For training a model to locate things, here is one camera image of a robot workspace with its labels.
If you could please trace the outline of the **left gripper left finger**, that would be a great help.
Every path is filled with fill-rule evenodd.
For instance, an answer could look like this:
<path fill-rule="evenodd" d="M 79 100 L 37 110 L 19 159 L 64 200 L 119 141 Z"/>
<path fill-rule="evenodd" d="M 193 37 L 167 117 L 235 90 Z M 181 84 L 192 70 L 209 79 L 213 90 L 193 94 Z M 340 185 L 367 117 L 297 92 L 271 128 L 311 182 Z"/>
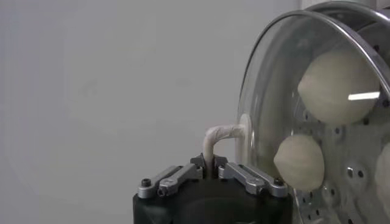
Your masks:
<path fill-rule="evenodd" d="M 185 166 L 169 166 L 152 178 L 142 179 L 136 195 L 141 199 L 174 195 L 186 181 L 203 179 L 204 168 L 205 161 L 202 154 L 191 158 Z"/>

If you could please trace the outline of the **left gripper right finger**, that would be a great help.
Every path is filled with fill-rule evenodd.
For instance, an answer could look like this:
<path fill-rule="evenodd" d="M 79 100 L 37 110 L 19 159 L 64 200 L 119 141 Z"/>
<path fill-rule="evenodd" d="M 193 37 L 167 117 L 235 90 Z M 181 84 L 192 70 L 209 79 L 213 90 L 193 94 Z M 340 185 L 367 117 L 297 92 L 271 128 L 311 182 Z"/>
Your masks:
<path fill-rule="evenodd" d="M 238 181 L 249 194 L 260 195 L 266 191 L 273 197 L 288 196 L 288 186 L 281 179 L 274 178 L 256 167 L 231 163 L 222 156 L 214 157 L 214 166 L 218 178 Z"/>

